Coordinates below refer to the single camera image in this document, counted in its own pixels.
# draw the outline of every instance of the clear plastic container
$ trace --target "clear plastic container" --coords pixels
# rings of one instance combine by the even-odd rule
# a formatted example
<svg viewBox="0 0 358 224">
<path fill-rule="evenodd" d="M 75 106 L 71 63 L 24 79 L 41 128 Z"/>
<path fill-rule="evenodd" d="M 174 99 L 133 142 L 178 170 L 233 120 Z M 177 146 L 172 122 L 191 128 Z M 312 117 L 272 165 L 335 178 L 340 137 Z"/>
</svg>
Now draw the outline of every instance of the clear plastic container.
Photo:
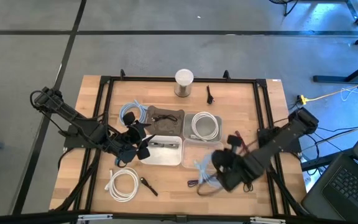
<svg viewBox="0 0 358 224">
<path fill-rule="evenodd" d="M 223 150 L 224 146 L 221 142 L 204 142 L 186 139 L 183 142 L 182 148 L 182 166 L 189 169 L 197 169 L 195 161 L 200 163 L 206 155 L 211 154 L 215 150 Z M 214 170 L 211 162 L 208 164 L 207 169 Z"/>
<path fill-rule="evenodd" d="M 195 115 L 196 114 L 186 114 L 185 120 L 183 122 L 183 137 L 189 140 L 202 141 L 199 139 L 190 138 L 190 136 L 194 134 L 193 129 L 191 128 L 191 121 L 193 120 Z M 219 116 L 214 116 L 214 117 L 218 122 L 218 135 L 214 139 L 208 142 L 219 142 L 222 140 L 222 118 Z M 200 135 L 205 136 L 213 132 L 213 130 L 215 129 L 215 124 L 211 118 L 201 118 L 196 123 L 196 128 Z"/>
<path fill-rule="evenodd" d="M 172 149 L 169 147 L 149 146 L 150 156 L 142 159 L 141 162 L 150 165 L 177 166 L 181 162 L 182 157 L 182 140 L 179 136 L 154 136 L 150 142 L 158 142 L 162 144 L 179 144 L 179 148 Z"/>
</svg>

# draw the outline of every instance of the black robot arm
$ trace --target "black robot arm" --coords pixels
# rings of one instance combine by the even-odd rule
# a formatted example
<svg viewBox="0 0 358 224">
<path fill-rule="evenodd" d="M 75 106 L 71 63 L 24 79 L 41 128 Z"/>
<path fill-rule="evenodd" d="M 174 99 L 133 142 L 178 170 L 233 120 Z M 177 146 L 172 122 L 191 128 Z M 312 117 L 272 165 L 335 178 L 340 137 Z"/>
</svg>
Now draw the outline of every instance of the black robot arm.
<svg viewBox="0 0 358 224">
<path fill-rule="evenodd" d="M 33 95 L 36 93 L 40 93 L 40 95 L 33 100 Z M 30 95 L 30 101 L 38 111 L 55 113 L 68 121 L 74 128 L 70 127 L 70 132 L 59 132 L 67 138 L 79 136 L 93 147 L 114 154 L 123 163 L 132 161 L 136 155 L 139 159 L 145 159 L 150 156 L 147 143 L 151 138 L 142 141 L 146 137 L 144 128 L 149 124 L 142 124 L 135 120 L 133 113 L 128 113 L 123 117 L 128 131 L 120 133 L 108 125 L 107 122 L 99 121 L 97 117 L 85 118 L 74 108 L 67 105 L 63 101 L 62 93 L 53 88 L 44 87 L 42 91 L 34 91 Z"/>
<path fill-rule="evenodd" d="M 304 108 L 288 117 L 288 124 L 275 128 L 267 141 L 258 150 L 239 156 L 233 150 L 214 151 L 212 163 L 217 170 L 216 178 L 223 188 L 232 191 L 241 182 L 249 184 L 264 174 L 270 167 L 270 159 L 290 145 L 294 139 L 313 133 L 318 120 Z"/>
</svg>

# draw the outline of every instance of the white cable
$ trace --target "white cable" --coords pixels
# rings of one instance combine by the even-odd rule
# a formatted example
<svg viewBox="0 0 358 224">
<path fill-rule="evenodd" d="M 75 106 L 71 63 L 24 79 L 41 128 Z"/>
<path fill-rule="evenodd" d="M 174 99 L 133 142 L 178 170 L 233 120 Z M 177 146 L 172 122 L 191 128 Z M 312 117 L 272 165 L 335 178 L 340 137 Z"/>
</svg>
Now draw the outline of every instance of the white cable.
<svg viewBox="0 0 358 224">
<path fill-rule="evenodd" d="M 348 99 L 348 97 L 352 94 L 352 93 L 357 93 L 358 94 L 358 92 L 356 92 L 356 90 L 358 90 L 358 89 L 354 89 L 354 90 L 352 90 L 352 91 L 350 91 L 350 90 L 347 90 L 347 89 L 345 89 L 345 88 L 342 88 L 341 89 L 341 99 L 342 99 L 342 101 L 346 101 L 347 99 Z M 350 93 L 346 96 L 346 98 L 343 98 L 343 91 L 349 91 Z"/>
<path fill-rule="evenodd" d="M 120 176 L 120 175 L 130 175 L 134 179 L 134 190 L 129 193 L 125 194 L 116 188 L 116 185 L 114 183 L 114 180 Z M 137 193 L 137 189 L 139 188 L 139 176 L 137 175 L 136 171 L 132 168 L 123 168 L 119 171 L 117 171 L 114 175 L 112 174 L 112 170 L 110 170 L 110 181 L 109 183 L 104 187 L 105 190 L 108 190 L 110 192 L 110 195 L 118 202 L 128 202 L 132 198 L 135 197 Z"/>
<path fill-rule="evenodd" d="M 206 136 L 202 136 L 198 133 L 197 131 L 197 121 L 199 121 L 201 118 L 211 118 L 215 124 L 215 129 L 214 131 Z M 219 126 L 218 126 L 218 121 L 216 121 L 215 116 L 213 116 L 212 114 L 208 113 L 208 112 L 199 112 L 198 114 L 194 115 L 193 119 L 191 120 L 191 128 L 193 129 L 194 134 L 201 140 L 203 141 L 210 141 L 212 139 L 214 139 L 219 132 Z"/>
</svg>

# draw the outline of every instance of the desk leg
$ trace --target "desk leg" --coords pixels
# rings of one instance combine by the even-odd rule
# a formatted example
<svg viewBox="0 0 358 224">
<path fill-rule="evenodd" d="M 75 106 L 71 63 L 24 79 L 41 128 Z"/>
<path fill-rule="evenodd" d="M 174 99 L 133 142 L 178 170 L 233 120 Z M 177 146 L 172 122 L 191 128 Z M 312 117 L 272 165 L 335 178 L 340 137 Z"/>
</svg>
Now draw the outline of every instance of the desk leg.
<svg viewBox="0 0 358 224">
<path fill-rule="evenodd" d="M 336 76 L 326 76 L 326 75 L 315 75 L 313 77 L 314 82 L 320 83 L 350 83 L 358 84 L 358 69 L 353 72 L 348 77 L 336 77 Z"/>
</svg>

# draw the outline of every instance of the white tray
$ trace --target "white tray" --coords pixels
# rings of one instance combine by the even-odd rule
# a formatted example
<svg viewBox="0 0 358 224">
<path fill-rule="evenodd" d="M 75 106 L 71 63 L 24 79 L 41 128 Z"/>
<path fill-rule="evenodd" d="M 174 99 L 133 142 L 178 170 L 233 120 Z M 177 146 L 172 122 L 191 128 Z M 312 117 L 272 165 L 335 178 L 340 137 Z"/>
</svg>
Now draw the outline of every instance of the white tray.
<svg viewBox="0 0 358 224">
<path fill-rule="evenodd" d="M 179 144 L 178 149 L 171 149 L 168 147 L 148 147 L 150 157 L 142 159 L 141 162 L 150 165 L 162 166 L 177 166 L 181 162 L 182 141 L 178 136 L 154 136 L 150 141 L 160 143 L 175 143 Z"/>
</svg>

